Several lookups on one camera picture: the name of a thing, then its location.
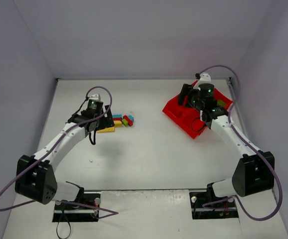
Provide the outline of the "long yellow lego plate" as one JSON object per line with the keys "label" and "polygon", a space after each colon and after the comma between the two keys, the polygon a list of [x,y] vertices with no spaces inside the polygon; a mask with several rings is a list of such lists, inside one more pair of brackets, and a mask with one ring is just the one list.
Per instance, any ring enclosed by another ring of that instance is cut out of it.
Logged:
{"label": "long yellow lego plate", "polygon": [[114,132],[115,131],[115,127],[108,127],[108,128],[105,128],[105,129],[101,129],[101,130],[98,130],[97,133],[109,133],[109,132]]}

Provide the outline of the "green lego brick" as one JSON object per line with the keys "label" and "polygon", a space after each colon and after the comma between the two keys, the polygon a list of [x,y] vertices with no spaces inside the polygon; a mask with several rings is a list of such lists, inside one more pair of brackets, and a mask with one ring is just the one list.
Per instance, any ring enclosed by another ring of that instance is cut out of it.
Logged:
{"label": "green lego brick", "polygon": [[128,126],[129,125],[129,123],[128,123],[128,121],[126,119],[122,119],[122,124],[124,126]]}
{"label": "green lego brick", "polygon": [[218,100],[217,101],[217,106],[225,107],[226,103],[224,101],[222,101],[222,100]]}

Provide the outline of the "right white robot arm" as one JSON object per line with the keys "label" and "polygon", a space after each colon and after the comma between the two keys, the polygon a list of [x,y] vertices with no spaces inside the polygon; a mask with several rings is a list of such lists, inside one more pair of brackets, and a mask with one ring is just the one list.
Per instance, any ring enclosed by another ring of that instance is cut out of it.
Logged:
{"label": "right white robot arm", "polygon": [[211,183],[215,197],[246,197],[274,187],[271,169],[275,159],[271,152],[263,152],[251,144],[240,130],[229,120],[228,111],[214,97],[214,85],[200,84],[197,88],[184,84],[178,103],[186,104],[200,113],[200,120],[233,152],[237,162],[231,178]]}

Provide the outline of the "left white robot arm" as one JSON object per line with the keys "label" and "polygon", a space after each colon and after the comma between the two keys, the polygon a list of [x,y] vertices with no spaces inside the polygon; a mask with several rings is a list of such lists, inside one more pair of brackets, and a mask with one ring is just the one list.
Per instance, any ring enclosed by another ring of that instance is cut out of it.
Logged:
{"label": "left white robot arm", "polygon": [[87,107],[78,110],[61,132],[43,149],[32,156],[22,156],[17,163],[15,191],[44,205],[51,201],[82,203],[85,190],[68,181],[58,182],[55,171],[64,157],[82,140],[96,143],[96,132],[114,126],[108,105],[95,94],[85,99]]}

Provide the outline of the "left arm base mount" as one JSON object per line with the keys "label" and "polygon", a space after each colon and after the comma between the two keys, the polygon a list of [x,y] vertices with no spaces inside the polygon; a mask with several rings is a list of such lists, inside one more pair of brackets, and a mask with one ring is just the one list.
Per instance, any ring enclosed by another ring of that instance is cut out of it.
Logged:
{"label": "left arm base mount", "polygon": [[[101,203],[101,193],[86,192],[84,194],[84,199],[80,203],[92,207],[98,207]],[[91,209],[85,206],[61,203],[59,205],[55,204],[54,206],[52,222],[97,222],[99,220],[98,217],[101,214],[102,213],[100,213],[99,210]]]}

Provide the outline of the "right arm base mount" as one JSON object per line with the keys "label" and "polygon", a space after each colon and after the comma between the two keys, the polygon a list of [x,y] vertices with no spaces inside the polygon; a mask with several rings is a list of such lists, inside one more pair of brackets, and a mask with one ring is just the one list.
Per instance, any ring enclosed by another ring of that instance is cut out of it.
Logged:
{"label": "right arm base mount", "polygon": [[237,219],[239,217],[233,200],[203,207],[204,204],[221,198],[209,199],[206,191],[189,191],[191,215],[193,220]]}

